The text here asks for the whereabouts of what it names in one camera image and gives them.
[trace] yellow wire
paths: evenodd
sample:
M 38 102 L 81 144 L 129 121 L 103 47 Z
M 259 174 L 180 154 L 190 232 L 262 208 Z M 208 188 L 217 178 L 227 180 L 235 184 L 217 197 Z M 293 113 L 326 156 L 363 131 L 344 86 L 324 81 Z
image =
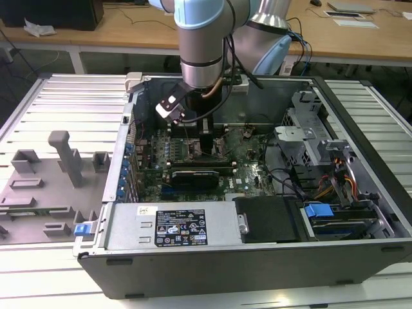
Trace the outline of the yellow wire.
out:
M 321 198 L 322 196 L 327 195 L 332 190 L 333 190 L 333 186 L 330 186 L 325 191 L 323 191 L 323 192 L 319 193 L 317 196 L 315 196 L 315 199 L 318 199 L 318 198 Z

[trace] power supply label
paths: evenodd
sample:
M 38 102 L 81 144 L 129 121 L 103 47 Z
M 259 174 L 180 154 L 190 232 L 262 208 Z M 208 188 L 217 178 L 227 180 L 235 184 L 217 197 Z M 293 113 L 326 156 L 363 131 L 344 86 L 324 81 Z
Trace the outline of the power supply label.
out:
M 207 245 L 205 210 L 156 211 L 154 239 L 157 247 Z

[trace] white label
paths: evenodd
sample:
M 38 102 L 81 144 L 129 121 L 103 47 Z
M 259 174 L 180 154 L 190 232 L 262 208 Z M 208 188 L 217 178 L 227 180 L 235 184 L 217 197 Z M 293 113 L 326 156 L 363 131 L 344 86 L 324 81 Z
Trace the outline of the white label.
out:
M 157 206 L 139 206 L 137 207 L 138 216 L 155 216 Z
M 337 19 L 334 19 L 333 21 L 339 26 L 379 29 L 376 24 L 370 21 L 341 21 Z
M 11 217 L 23 217 L 23 216 L 35 216 L 36 214 L 34 212 L 15 212 L 9 215 L 11 215 Z

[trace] side panel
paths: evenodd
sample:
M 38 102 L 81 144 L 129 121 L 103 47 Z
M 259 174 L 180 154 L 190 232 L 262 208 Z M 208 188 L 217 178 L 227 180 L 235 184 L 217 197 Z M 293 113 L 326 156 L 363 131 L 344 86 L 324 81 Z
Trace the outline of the side panel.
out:
M 412 244 L 237 252 L 83 256 L 79 263 L 112 299 L 361 283 L 412 252 Z

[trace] wooden desk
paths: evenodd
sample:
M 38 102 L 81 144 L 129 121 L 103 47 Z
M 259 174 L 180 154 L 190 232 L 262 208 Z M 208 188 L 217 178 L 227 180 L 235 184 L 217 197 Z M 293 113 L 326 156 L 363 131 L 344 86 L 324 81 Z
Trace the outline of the wooden desk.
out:
M 298 17 L 301 20 L 304 39 L 313 48 L 312 62 L 412 66 L 412 21 L 392 15 L 412 12 L 412 3 L 377 0 L 342 1 L 362 3 L 375 9 L 377 13 L 362 14 L 365 19 L 357 20 L 371 21 L 379 29 L 343 27 L 333 21 L 339 18 L 323 18 L 326 17 L 324 11 L 332 10 L 327 0 L 323 0 L 320 8 L 310 5 L 306 0 L 292 0 L 288 18 Z M 290 24 L 294 31 L 299 31 L 296 20 L 290 21 Z M 293 65 L 301 52 L 301 45 L 293 42 L 289 56 L 285 59 L 288 64 L 285 63 L 284 67 Z
M 37 38 L 22 28 L 4 27 L 1 21 L 0 27 L 18 48 L 62 50 L 70 53 L 77 74 L 86 73 L 81 52 L 179 54 L 178 32 L 173 16 L 165 15 L 163 11 L 153 7 L 104 7 L 103 20 L 95 31 L 56 29 L 56 35 Z M 10 47 L 1 35 L 0 47 Z
M 361 0 L 342 1 L 359 3 Z M 396 12 L 412 12 L 412 3 L 378 0 L 361 2 L 376 10 L 385 8 Z M 81 52 L 178 55 L 178 32 L 171 29 L 176 29 L 173 16 L 165 15 L 153 7 L 105 7 L 103 20 L 93 32 L 57 29 L 57 35 L 36 38 L 22 28 L 3 26 L 2 29 L 18 48 L 69 52 L 75 72 L 80 74 L 86 72 L 80 58 Z M 327 0 L 323 0 L 320 8 L 310 5 L 309 0 L 292 0 L 290 5 L 288 18 L 298 17 L 301 20 L 304 39 L 314 49 L 312 62 L 412 66 L 412 21 L 379 10 L 365 19 L 371 20 L 379 29 L 342 27 L 333 18 L 316 15 L 326 17 L 323 13 L 325 10 L 332 10 Z M 290 21 L 290 24 L 293 30 L 299 31 L 296 21 Z M 0 41 L 0 47 L 7 48 L 10 45 Z M 284 74 L 300 54 L 300 44 L 292 43 L 283 65 Z

